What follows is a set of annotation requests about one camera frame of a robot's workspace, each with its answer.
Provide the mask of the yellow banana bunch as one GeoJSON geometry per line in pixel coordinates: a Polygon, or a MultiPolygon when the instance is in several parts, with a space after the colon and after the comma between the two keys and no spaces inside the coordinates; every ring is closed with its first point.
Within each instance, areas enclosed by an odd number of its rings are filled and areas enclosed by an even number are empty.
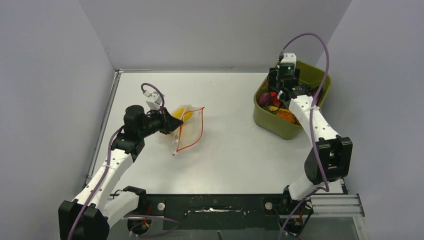
{"type": "Polygon", "coordinates": [[[194,110],[196,110],[196,108],[192,105],[181,105],[174,112],[172,112],[171,115],[173,117],[183,121],[183,125],[171,133],[173,137],[178,137],[180,134],[182,136],[193,135],[195,125],[194,110]]]}

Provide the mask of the clear zip top bag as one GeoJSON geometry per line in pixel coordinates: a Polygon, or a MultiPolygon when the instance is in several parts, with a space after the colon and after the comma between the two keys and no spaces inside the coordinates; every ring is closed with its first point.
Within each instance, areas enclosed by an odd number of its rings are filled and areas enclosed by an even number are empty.
{"type": "Polygon", "coordinates": [[[183,124],[163,139],[172,156],[186,150],[199,142],[204,132],[204,106],[194,107],[190,104],[181,105],[171,115],[183,124]]]}

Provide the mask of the red apple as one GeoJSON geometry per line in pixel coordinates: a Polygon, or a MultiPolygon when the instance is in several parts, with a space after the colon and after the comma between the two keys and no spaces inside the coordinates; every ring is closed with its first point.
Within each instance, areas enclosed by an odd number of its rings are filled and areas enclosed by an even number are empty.
{"type": "Polygon", "coordinates": [[[271,96],[272,105],[275,106],[275,107],[279,107],[281,102],[278,98],[278,93],[277,92],[271,92],[270,96],[271,96]]]}

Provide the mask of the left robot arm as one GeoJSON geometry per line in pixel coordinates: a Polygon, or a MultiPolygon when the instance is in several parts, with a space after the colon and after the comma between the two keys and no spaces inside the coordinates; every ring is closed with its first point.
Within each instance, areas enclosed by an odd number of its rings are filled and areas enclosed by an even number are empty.
{"type": "Polygon", "coordinates": [[[62,240],[106,240],[110,229],[131,211],[143,208],[146,191],[128,186],[113,200],[109,197],[126,170],[145,147],[145,138],[159,132],[169,135],[183,125],[166,108],[146,114],[140,105],[126,108],[123,126],[108,143],[106,160],[73,200],[59,206],[62,240]]]}

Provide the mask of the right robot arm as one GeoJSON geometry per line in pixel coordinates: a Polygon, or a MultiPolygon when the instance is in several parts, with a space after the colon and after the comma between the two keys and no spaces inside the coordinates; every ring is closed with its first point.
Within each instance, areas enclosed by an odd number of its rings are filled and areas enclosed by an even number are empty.
{"type": "Polygon", "coordinates": [[[326,121],[314,102],[310,87],[301,84],[300,71],[294,63],[279,63],[269,69],[269,90],[297,118],[311,140],[312,149],[304,162],[304,173],[287,187],[289,195],[281,199],[282,209],[289,214],[301,207],[301,199],[315,190],[328,190],[327,184],[349,173],[353,143],[342,137],[326,121]]]}

